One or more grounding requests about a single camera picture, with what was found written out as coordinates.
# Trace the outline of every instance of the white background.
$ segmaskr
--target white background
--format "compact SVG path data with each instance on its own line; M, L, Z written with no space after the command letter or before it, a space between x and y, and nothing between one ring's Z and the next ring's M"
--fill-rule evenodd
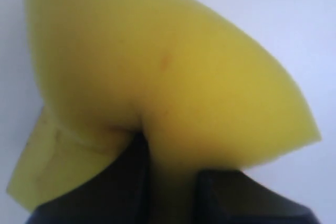
M0 0L0 223L28 213L5 194L42 101L32 78L23 0ZM323 142L247 173L336 221L336 0L200 0L257 39L304 92Z

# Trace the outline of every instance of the yellow material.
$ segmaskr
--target yellow material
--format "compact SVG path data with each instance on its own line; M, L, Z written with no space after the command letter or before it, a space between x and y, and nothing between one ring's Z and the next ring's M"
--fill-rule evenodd
M255 165L320 138L280 64L195 0L26 6L37 84L62 130L100 150L114 148L112 130L143 130L159 192L201 168Z
M119 152L97 153L62 133L43 110L16 165L7 192L24 208L55 199L90 180Z

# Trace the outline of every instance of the white wall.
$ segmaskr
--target white wall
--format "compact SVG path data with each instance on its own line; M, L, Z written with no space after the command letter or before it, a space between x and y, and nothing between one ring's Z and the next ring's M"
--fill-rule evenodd
M323 142L247 173L336 221L336 0L200 0L245 30L287 68L303 90ZM5 195L42 102L33 82L22 0L0 0L0 223L28 214Z

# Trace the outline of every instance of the black plastic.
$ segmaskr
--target black plastic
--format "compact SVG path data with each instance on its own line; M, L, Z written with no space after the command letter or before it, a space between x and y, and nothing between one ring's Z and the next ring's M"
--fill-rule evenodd
M146 140L138 135L101 174L41 205L26 224L147 224L149 167ZM193 220L195 224L319 224L307 207L242 172L219 170L198 175Z

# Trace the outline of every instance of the sponge edge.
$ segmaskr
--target sponge edge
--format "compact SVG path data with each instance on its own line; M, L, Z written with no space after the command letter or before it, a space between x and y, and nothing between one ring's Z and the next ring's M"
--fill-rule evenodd
M98 153L73 141L59 130L44 109L7 192L25 209L33 211L87 182L118 156L119 153Z

